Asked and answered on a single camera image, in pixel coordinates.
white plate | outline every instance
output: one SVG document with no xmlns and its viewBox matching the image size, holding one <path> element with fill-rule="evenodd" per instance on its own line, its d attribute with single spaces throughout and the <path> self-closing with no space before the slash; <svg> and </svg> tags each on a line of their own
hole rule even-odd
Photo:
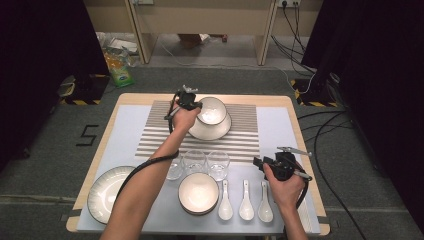
<svg viewBox="0 0 424 240">
<path fill-rule="evenodd" d="M 217 125 L 206 125 L 196 118 L 193 127 L 188 132 L 201 140 L 216 140 L 225 136 L 231 128 L 231 116 L 227 113 L 224 120 Z"/>
<path fill-rule="evenodd" d="M 97 221 L 106 224 L 109 221 L 113 204 L 119 188 L 135 167 L 122 166 L 103 173 L 88 193 L 88 210 Z"/>
<path fill-rule="evenodd" d="M 193 173 L 181 182 L 178 197 L 183 209 L 188 213 L 206 214 L 212 211 L 218 202 L 218 184 L 205 173 Z"/>
</svg>

white bowl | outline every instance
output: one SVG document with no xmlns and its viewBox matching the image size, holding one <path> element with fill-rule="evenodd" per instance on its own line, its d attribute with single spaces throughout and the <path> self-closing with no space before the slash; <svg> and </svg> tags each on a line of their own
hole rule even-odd
<svg viewBox="0 0 424 240">
<path fill-rule="evenodd" d="M 218 184 L 205 173 L 193 173 L 181 182 L 178 197 L 186 212 L 203 215 L 212 211 L 218 203 Z"/>
<path fill-rule="evenodd" d="M 221 123 L 227 116 L 227 108 L 218 98 L 205 97 L 200 99 L 200 102 L 203 106 L 197 118 L 201 122 L 207 125 L 216 125 Z"/>
<path fill-rule="evenodd" d="M 207 125 L 196 119 L 193 127 L 188 132 L 191 136 L 200 140 L 220 139 L 230 131 L 231 121 L 231 116 L 228 113 L 224 120 L 217 125 Z"/>
</svg>

white ceramic spoon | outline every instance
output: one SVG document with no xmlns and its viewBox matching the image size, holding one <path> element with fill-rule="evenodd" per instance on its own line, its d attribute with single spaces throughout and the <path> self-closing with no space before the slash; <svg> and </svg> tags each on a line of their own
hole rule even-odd
<svg viewBox="0 0 424 240">
<path fill-rule="evenodd" d="M 222 200 L 221 205 L 219 205 L 218 215 L 222 220 L 229 220 L 233 216 L 233 208 L 231 207 L 230 200 L 228 199 L 228 181 L 222 181 Z"/>
<path fill-rule="evenodd" d="M 258 209 L 259 218 L 263 222 L 271 222 L 274 214 L 272 214 L 271 206 L 268 202 L 268 188 L 266 182 L 262 182 L 262 202 Z"/>
<path fill-rule="evenodd" d="M 249 181 L 244 180 L 243 181 L 244 186 L 244 195 L 243 195 L 243 201 L 240 205 L 240 217 L 244 220 L 252 220 L 255 216 L 255 211 L 253 210 L 253 206 L 250 203 L 249 199 Z"/>
</svg>

black curtain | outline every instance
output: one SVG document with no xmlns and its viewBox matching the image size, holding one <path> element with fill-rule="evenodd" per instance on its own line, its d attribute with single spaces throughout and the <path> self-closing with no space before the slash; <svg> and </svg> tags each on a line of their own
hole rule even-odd
<svg viewBox="0 0 424 240">
<path fill-rule="evenodd" d="M 67 76 L 84 85 L 108 69 L 82 0 L 6 0 L 0 32 L 1 170 L 28 147 Z"/>
<path fill-rule="evenodd" d="M 352 14 L 348 6 L 361 6 L 355 10 L 360 14 L 355 24 L 346 23 L 352 19 L 345 18 Z M 303 60 L 318 71 L 339 75 L 340 92 L 358 133 L 422 232 L 423 26 L 421 0 L 359 5 L 353 0 L 324 0 Z"/>
</svg>

human hand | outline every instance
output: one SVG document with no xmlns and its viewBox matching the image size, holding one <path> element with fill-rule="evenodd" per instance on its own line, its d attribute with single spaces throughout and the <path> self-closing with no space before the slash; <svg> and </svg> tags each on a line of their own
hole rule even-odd
<svg viewBox="0 0 424 240">
<path fill-rule="evenodd" d="M 178 107 L 177 103 L 174 103 L 172 109 Z M 197 115 L 200 113 L 200 108 L 195 108 L 191 111 L 181 108 L 173 117 L 174 131 L 181 129 L 182 131 L 188 131 L 193 127 Z"/>
<path fill-rule="evenodd" d="M 264 163 L 264 172 L 271 187 L 272 196 L 277 203 L 280 211 L 286 212 L 296 208 L 299 195 L 305 186 L 303 179 L 297 175 L 293 175 L 286 181 L 278 181 L 274 177 L 271 167 Z"/>
</svg>

